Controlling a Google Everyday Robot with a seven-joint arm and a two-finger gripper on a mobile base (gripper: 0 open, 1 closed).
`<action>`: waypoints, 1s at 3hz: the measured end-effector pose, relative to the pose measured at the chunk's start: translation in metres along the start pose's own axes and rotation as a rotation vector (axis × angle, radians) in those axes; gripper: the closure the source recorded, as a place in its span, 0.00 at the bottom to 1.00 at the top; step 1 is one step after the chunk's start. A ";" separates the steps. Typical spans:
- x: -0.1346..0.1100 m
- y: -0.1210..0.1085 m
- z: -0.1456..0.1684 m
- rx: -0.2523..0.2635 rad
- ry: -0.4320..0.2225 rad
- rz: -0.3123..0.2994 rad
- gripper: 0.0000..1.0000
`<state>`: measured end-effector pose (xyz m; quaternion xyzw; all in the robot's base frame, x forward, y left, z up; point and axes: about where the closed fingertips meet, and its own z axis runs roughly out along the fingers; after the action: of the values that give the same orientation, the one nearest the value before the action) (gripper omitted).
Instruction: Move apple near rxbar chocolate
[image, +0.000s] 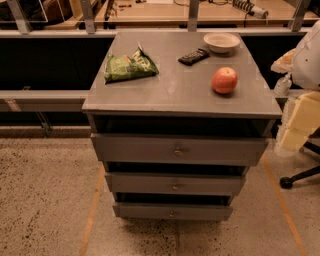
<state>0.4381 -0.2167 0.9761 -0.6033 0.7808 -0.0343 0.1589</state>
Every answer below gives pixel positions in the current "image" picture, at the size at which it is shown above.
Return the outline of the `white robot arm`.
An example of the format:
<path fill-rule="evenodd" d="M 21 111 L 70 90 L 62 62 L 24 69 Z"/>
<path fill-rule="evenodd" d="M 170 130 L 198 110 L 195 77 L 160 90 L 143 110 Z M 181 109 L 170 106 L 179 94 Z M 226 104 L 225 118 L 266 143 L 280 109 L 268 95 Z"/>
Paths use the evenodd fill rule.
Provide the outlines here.
<path fill-rule="evenodd" d="M 305 90 L 285 103 L 282 125 L 276 136 L 277 154 L 291 156 L 320 128 L 320 21 L 294 49 L 274 61 L 271 70 L 285 74 L 274 87 L 276 95 L 285 96 L 292 84 Z"/>

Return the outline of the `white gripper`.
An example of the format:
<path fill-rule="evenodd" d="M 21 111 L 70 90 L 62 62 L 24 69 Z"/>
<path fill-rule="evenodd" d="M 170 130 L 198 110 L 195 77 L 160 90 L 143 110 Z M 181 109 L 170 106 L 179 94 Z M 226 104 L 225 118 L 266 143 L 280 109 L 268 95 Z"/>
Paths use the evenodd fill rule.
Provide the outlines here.
<path fill-rule="evenodd" d="M 291 74 L 295 49 L 291 49 L 273 62 L 271 70 L 276 73 L 287 73 L 281 77 L 274 93 L 286 96 L 292 85 Z M 282 124 L 279 127 L 275 152 L 281 157 L 289 157 L 297 153 L 307 142 L 309 137 L 320 128 L 320 92 L 312 91 L 290 97 L 285 103 Z"/>

